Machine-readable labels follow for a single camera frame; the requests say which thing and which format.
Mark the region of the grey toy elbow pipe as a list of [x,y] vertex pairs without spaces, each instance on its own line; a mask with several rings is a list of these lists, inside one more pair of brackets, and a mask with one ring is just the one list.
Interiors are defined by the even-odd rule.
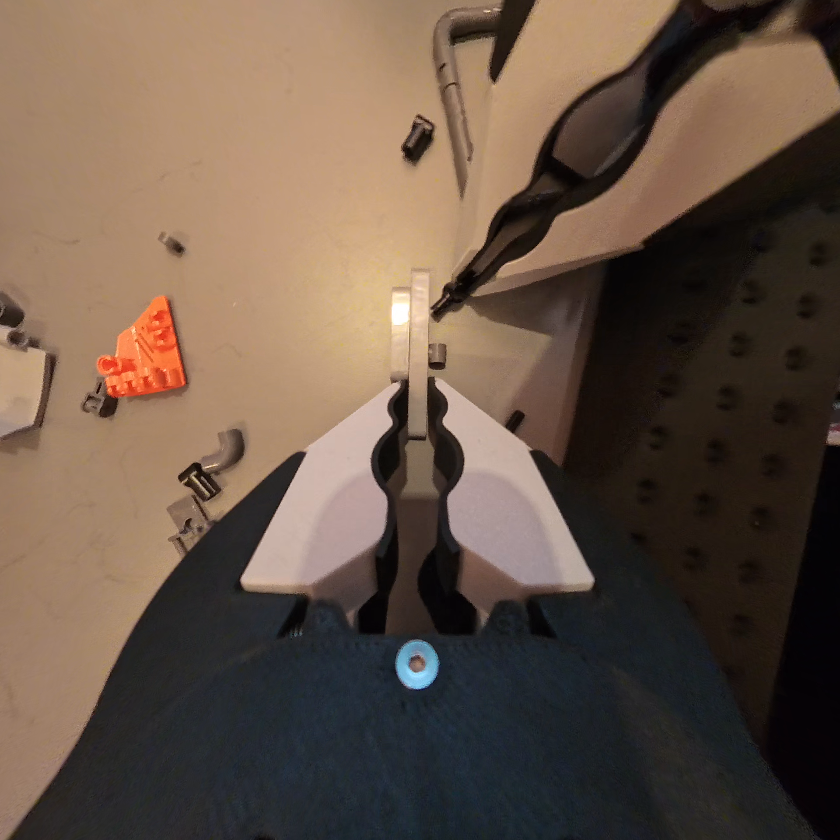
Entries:
[[245,436],[240,428],[219,432],[217,442],[216,451],[198,461],[201,470],[210,476],[219,475],[236,466],[245,454]]

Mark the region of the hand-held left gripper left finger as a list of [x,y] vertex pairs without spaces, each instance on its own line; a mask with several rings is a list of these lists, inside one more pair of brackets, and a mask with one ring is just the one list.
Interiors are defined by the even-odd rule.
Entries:
[[240,584],[334,603],[383,634],[399,566],[403,385],[388,385],[310,444]]

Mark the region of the black toy pin connector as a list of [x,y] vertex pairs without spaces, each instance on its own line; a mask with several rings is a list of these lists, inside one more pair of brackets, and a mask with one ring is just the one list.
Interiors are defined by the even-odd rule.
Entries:
[[401,145],[404,161],[416,165],[434,140],[436,125],[423,114],[416,114],[410,130]]

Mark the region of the grey flat toy plate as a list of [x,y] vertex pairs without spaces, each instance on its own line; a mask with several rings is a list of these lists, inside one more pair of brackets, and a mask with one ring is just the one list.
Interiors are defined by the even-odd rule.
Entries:
[[175,525],[175,533],[168,541],[179,557],[184,558],[209,532],[215,521],[207,516],[202,503],[194,495],[172,503],[167,511]]

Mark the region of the light grey curved toy panel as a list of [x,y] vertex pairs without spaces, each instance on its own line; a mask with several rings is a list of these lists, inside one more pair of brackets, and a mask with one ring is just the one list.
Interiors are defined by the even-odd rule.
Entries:
[[54,354],[20,328],[1,327],[1,440],[43,424],[56,366]]

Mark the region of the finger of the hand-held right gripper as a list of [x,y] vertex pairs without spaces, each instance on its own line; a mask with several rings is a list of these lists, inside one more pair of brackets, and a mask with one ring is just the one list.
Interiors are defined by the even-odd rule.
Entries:
[[[748,166],[837,116],[838,78],[819,44],[794,35],[793,23],[770,24],[770,32],[769,45],[714,59],[666,107],[649,146],[614,187],[559,217],[541,245],[475,293],[526,286],[638,250]],[[492,83],[471,168],[485,142]],[[467,184],[459,257],[470,236],[466,191]]]
[[534,2],[493,83],[465,198],[470,296],[627,172],[679,86],[687,2]]

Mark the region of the black dotted mat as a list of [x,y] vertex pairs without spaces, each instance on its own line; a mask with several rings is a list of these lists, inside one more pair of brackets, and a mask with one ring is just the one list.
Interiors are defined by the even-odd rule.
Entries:
[[672,580],[761,742],[838,382],[838,198],[606,274],[566,470]]

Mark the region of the black toy clip connector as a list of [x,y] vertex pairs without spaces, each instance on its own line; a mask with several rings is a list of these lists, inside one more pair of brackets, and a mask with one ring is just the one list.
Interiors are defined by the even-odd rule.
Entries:
[[177,479],[200,502],[208,502],[223,492],[214,476],[198,462],[184,468]]

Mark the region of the orange toy wedge panel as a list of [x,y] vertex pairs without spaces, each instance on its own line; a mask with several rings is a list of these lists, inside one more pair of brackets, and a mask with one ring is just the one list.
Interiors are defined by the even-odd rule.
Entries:
[[115,351],[98,357],[97,371],[110,397],[152,396],[187,387],[186,368],[168,297],[155,297],[117,338]]

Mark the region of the dark grey small toy connector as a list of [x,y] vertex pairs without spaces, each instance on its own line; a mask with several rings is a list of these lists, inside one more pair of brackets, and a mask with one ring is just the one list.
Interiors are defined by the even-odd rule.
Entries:
[[93,388],[85,394],[80,409],[98,418],[111,418],[117,412],[119,398],[109,393],[104,377],[99,376]]

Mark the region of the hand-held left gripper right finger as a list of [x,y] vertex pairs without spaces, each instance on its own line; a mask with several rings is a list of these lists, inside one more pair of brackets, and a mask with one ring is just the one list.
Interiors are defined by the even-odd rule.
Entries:
[[590,592],[595,577],[532,451],[443,380],[429,382],[438,490],[429,615],[472,634],[500,602]]

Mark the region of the grey bent rod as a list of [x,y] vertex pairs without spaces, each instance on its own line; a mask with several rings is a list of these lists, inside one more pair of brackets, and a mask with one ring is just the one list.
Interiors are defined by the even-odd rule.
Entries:
[[432,36],[432,56],[437,87],[444,109],[453,152],[458,194],[464,195],[474,146],[469,133],[466,105],[460,84],[456,44],[463,40],[492,38],[501,16],[500,3],[449,9],[438,19]]

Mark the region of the light grey double toy beam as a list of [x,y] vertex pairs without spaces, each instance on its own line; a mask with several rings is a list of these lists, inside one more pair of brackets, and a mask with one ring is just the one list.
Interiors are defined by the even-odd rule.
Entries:
[[401,387],[397,466],[388,481],[400,516],[433,520],[438,505],[434,447],[429,439],[429,291],[432,273],[413,268],[405,287],[392,290],[392,381]]

